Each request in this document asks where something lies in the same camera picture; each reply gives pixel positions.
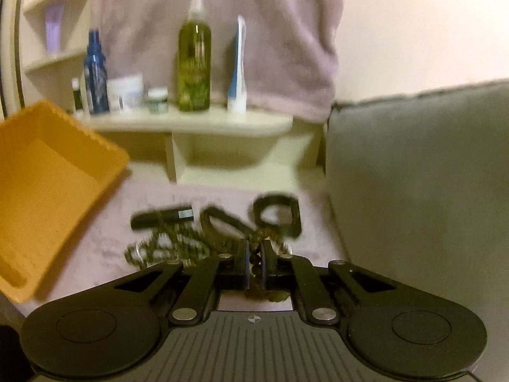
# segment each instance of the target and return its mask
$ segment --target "metal screw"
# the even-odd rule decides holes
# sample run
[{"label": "metal screw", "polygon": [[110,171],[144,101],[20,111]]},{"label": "metal screw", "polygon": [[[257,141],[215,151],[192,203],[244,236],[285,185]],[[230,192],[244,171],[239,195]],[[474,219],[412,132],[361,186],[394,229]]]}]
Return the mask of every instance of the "metal screw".
[{"label": "metal screw", "polygon": [[177,320],[193,320],[198,313],[192,308],[178,308],[173,312],[173,317]]},{"label": "metal screw", "polygon": [[323,320],[323,321],[329,321],[329,320],[335,319],[336,316],[338,315],[334,310],[332,310],[331,308],[326,308],[326,307],[315,308],[311,314],[313,315],[313,317],[316,320]]}]

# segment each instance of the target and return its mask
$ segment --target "yellow basket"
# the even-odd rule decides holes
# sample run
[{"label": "yellow basket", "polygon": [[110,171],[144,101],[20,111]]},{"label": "yellow basket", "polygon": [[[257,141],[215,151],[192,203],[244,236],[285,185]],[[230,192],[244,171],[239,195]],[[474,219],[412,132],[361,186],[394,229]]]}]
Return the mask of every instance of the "yellow basket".
[{"label": "yellow basket", "polygon": [[0,124],[0,290],[35,295],[63,244],[122,173],[127,153],[49,102]]}]

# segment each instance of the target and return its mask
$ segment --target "black elastic band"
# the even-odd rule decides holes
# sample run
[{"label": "black elastic band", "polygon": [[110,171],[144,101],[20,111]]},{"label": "black elastic band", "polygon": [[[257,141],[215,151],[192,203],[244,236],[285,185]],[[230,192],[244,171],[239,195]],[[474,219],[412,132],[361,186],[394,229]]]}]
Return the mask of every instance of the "black elastic band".
[{"label": "black elastic band", "polygon": [[208,239],[211,239],[213,241],[225,241],[225,240],[239,241],[239,238],[227,236],[226,234],[217,231],[217,229],[210,220],[211,217],[218,219],[228,225],[231,225],[246,239],[255,232],[251,227],[244,224],[240,219],[234,217],[233,215],[228,214],[227,212],[221,210],[220,208],[209,206],[200,212],[199,220],[200,223],[202,224],[203,233]]},{"label": "black elastic band", "polygon": [[[292,212],[292,223],[276,225],[261,219],[261,214],[271,205],[289,207]],[[259,227],[268,228],[277,234],[292,238],[297,238],[302,233],[299,201],[290,195],[270,194],[259,196],[253,203],[253,213],[254,221]]]}]

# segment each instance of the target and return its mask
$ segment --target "toothbrush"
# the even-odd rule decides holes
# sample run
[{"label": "toothbrush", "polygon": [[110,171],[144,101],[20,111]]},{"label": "toothbrush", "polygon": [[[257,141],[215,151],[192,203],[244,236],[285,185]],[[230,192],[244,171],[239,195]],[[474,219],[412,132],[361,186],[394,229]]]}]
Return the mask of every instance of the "toothbrush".
[{"label": "toothbrush", "polygon": [[244,49],[246,43],[246,22],[242,16],[237,18],[235,38],[235,67],[232,83],[228,90],[228,112],[245,113],[248,105],[248,92],[244,77]]}]

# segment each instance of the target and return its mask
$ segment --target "gray cushion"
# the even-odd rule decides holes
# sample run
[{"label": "gray cushion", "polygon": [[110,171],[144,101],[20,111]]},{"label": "gray cushion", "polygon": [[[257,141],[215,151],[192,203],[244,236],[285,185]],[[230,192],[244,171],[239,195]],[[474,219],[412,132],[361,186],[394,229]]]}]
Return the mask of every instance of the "gray cushion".
[{"label": "gray cushion", "polygon": [[509,380],[509,81],[335,110],[326,156],[353,263],[474,310]]}]

